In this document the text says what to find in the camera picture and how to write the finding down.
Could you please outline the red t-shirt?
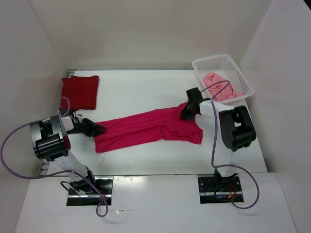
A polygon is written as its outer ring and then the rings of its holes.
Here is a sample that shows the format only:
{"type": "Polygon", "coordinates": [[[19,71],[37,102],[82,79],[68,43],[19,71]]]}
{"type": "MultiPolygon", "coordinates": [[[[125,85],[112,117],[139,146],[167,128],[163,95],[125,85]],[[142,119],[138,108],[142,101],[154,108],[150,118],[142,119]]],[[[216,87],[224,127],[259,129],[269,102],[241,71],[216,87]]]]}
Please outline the red t-shirt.
{"type": "Polygon", "coordinates": [[[70,101],[70,108],[77,110],[95,110],[99,76],[63,78],[61,97],[70,101]]]}

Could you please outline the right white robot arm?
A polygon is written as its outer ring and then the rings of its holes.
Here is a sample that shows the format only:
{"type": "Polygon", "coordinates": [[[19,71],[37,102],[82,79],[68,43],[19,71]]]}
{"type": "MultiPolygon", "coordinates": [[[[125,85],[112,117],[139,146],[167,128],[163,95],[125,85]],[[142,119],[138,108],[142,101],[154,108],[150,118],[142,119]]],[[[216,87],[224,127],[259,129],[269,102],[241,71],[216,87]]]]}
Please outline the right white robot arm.
{"type": "Polygon", "coordinates": [[[203,98],[198,88],[186,91],[188,101],[180,118],[194,121],[196,115],[215,120],[211,165],[214,168],[214,190],[226,190],[237,177],[238,171],[250,172],[240,165],[240,150],[247,148],[256,139],[256,131],[247,108],[233,107],[210,98],[203,98]]]}

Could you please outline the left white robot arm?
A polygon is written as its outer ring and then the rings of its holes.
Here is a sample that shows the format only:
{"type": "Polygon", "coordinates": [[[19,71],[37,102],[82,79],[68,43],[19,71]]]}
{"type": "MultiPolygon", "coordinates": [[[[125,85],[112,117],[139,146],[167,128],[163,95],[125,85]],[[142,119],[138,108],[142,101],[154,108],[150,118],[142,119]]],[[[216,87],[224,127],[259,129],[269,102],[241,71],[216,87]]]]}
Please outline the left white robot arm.
{"type": "Polygon", "coordinates": [[[54,162],[70,177],[70,185],[77,192],[94,194],[97,182],[92,171],[71,152],[70,134],[97,137],[107,128],[88,118],[83,118],[72,109],[62,110],[48,119],[30,124],[34,153],[39,159],[54,162]]]}

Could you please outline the light pink t-shirt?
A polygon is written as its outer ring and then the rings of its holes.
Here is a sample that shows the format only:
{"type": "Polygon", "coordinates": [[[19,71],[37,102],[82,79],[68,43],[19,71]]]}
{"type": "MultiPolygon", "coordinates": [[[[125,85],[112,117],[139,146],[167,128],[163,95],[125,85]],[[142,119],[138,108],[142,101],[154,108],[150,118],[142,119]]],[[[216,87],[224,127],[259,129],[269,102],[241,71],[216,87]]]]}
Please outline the light pink t-shirt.
{"type": "Polygon", "coordinates": [[[216,101],[231,100],[243,96],[243,92],[236,92],[232,84],[228,83],[225,78],[214,72],[208,73],[203,78],[203,82],[216,101]]]}

